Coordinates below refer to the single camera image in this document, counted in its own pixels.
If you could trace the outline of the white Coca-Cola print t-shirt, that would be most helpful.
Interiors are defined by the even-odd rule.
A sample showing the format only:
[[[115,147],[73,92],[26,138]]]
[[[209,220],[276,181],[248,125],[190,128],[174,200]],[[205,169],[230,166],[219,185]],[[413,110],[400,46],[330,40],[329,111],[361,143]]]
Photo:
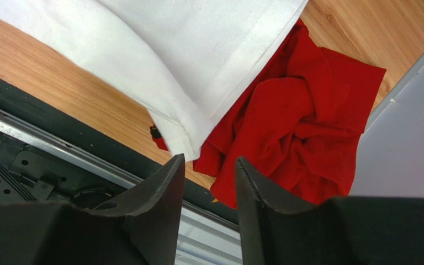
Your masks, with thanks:
[[[0,1],[0,20],[147,109],[196,160],[306,1]]]

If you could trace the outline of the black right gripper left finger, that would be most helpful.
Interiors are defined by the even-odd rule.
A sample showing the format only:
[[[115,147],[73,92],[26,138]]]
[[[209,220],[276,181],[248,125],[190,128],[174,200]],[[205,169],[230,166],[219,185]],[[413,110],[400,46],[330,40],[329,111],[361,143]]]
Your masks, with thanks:
[[[185,158],[92,210],[0,203],[0,264],[174,264]]]

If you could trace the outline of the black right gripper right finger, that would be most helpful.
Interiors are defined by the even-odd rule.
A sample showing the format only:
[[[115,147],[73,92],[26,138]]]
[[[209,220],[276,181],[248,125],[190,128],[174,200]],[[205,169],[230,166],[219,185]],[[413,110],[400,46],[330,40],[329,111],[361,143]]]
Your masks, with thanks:
[[[424,264],[424,198],[333,197],[311,204],[235,164],[244,264]]]

